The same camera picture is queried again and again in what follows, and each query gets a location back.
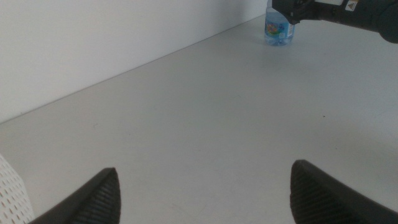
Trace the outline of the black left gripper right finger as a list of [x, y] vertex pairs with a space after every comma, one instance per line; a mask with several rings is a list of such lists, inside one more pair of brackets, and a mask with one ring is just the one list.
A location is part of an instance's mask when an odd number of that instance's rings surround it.
[[295, 223], [397, 224], [397, 212], [303, 159], [292, 165], [290, 209]]

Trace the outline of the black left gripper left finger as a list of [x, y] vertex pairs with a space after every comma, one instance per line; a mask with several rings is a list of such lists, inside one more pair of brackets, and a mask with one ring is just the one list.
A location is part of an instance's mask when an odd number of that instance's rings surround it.
[[87, 183], [35, 218], [36, 224], [118, 224], [121, 191], [115, 168], [101, 170]]

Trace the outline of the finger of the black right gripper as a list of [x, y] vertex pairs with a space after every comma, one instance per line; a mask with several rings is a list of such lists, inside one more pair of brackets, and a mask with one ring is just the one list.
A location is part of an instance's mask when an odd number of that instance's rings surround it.
[[317, 20], [314, 0], [273, 0], [272, 8], [281, 13], [290, 24]]

